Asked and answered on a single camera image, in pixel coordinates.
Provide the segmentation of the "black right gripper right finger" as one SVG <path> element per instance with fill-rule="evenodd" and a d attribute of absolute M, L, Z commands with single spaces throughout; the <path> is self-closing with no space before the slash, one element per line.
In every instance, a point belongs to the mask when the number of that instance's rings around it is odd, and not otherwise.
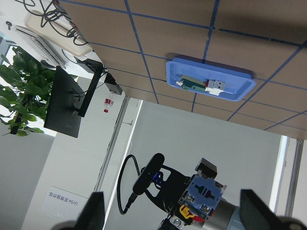
<path fill-rule="evenodd" d="M 246 230 L 284 230 L 279 218 L 251 189 L 240 192 L 240 220 Z"/>

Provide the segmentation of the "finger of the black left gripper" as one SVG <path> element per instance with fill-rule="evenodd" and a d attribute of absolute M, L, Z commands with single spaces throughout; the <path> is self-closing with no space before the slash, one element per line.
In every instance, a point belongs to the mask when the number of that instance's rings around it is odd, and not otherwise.
<path fill-rule="evenodd" d="M 202 158 L 200 160 L 200 162 L 195 168 L 195 171 L 201 172 L 202 174 L 210 178 L 215 178 L 217 176 L 217 167 L 205 158 Z"/>

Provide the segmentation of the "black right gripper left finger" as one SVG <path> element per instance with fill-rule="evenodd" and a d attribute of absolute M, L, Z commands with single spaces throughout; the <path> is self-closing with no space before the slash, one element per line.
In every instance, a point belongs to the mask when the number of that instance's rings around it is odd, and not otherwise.
<path fill-rule="evenodd" d="M 76 224 L 76 230 L 102 230 L 105 223 L 103 192 L 93 192 L 84 206 Z"/>

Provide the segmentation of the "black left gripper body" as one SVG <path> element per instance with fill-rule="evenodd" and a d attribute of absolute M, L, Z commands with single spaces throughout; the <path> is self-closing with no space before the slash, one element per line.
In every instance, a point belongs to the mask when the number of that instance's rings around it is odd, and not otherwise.
<path fill-rule="evenodd" d="M 191 182 L 193 176 L 185 176 L 180 172 L 162 165 L 154 177 L 152 184 L 159 190 L 156 196 L 145 190 L 146 196 L 158 208 L 167 213 L 167 217 L 158 226 L 159 230 L 180 230 L 196 221 L 184 220 L 179 213 L 179 199 Z"/>

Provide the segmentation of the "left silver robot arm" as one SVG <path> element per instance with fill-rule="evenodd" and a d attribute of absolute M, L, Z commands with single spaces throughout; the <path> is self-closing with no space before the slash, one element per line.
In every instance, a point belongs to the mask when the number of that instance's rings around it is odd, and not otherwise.
<path fill-rule="evenodd" d="M 200 230 L 229 230 L 236 206 L 222 198 L 226 186 L 215 180 L 217 168 L 202 158 L 191 177 L 158 164 L 151 183 L 158 193 L 147 197 L 167 213 L 160 230 L 182 230 L 192 226 Z"/>

